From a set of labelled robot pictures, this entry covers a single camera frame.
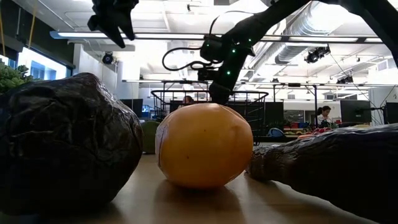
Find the green leaves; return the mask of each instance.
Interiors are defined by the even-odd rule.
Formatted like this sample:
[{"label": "green leaves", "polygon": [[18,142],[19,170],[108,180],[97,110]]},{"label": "green leaves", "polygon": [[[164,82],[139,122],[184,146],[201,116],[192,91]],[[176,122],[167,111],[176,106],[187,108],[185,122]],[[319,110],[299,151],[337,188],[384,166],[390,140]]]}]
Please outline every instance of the green leaves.
[{"label": "green leaves", "polygon": [[13,69],[0,59],[0,95],[12,88],[32,81],[33,76],[27,75],[28,70],[25,65]]}]

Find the orange fruit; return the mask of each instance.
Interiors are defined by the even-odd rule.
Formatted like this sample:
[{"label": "orange fruit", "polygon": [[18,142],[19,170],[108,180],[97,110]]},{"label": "orange fruit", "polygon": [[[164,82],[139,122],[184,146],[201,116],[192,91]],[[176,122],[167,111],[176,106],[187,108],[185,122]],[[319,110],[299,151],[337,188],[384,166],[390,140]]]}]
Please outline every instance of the orange fruit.
[{"label": "orange fruit", "polygon": [[191,189],[221,187],[248,165],[253,135],[231,108],[200,103],[180,108],[159,125],[158,165],[172,183]]}]

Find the wooden table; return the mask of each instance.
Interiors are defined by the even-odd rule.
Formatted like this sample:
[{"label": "wooden table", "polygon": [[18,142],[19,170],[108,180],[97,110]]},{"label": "wooden table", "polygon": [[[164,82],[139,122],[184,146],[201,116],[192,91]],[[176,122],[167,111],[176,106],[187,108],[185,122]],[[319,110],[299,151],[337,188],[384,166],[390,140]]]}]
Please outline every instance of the wooden table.
[{"label": "wooden table", "polygon": [[109,207],[81,217],[7,217],[0,223],[374,223],[289,186],[263,184],[240,175],[226,187],[194,192],[174,187],[157,168],[154,156],[143,156],[129,182]]}]

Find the wire cage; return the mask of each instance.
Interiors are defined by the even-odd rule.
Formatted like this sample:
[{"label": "wire cage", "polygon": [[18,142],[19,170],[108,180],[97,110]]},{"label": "wire cage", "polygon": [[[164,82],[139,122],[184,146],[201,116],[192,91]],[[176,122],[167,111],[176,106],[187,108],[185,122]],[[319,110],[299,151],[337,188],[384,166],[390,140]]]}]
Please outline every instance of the wire cage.
[{"label": "wire cage", "polygon": [[[181,106],[189,105],[183,103],[186,96],[191,96],[194,103],[211,102],[208,90],[153,90],[154,109],[156,121],[163,119]],[[238,112],[249,124],[253,132],[254,144],[259,145],[259,137],[263,136],[265,130],[264,112],[267,92],[260,91],[234,91],[226,106]]]}]

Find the dark wrapped object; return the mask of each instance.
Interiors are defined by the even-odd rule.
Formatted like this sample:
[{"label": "dark wrapped object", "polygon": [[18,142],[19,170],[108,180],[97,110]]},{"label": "dark wrapped object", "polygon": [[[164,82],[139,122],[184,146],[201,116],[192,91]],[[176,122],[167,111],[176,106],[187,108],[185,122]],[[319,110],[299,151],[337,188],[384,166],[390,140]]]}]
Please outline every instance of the dark wrapped object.
[{"label": "dark wrapped object", "polygon": [[0,96],[0,212],[102,207],[141,154],[137,116],[92,74],[32,82]]},{"label": "dark wrapped object", "polygon": [[341,128],[280,146],[259,147],[247,168],[380,223],[398,223],[398,124]]}]

